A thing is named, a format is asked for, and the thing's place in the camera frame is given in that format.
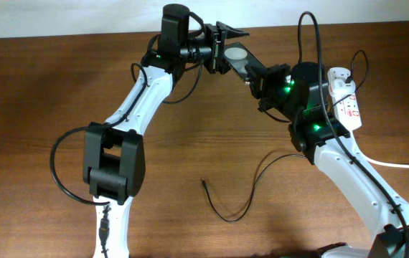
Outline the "black smartphone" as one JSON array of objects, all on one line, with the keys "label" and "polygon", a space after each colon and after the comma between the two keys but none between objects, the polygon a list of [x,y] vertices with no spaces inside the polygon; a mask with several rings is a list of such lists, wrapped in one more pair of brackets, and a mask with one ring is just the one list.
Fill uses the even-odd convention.
[{"label": "black smartphone", "polygon": [[225,46],[224,58],[245,82],[255,81],[265,71],[265,66],[239,42]]}]

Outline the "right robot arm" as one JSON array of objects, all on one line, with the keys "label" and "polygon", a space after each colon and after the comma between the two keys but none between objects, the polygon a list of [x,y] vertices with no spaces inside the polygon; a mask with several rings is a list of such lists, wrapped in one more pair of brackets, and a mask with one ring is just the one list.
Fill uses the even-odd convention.
[{"label": "right robot arm", "polygon": [[247,66],[244,77],[260,110],[275,108],[290,121],[296,150],[326,174],[350,202],[374,241],[369,250],[339,242],[298,257],[409,257],[409,203],[367,162],[352,134],[360,126],[347,68],[314,76],[317,64],[268,69]]}]

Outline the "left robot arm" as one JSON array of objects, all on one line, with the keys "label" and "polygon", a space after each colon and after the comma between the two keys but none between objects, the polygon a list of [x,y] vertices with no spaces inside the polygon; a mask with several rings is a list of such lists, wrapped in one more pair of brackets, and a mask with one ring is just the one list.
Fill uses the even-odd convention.
[{"label": "left robot arm", "polygon": [[[189,20],[200,23],[189,31]],[[129,257],[128,220],[146,172],[144,133],[160,105],[188,70],[187,64],[225,73],[226,39],[245,32],[222,22],[204,24],[188,7],[167,4],[161,31],[148,43],[135,85],[104,124],[85,133],[83,180],[96,209],[95,257]]]}]

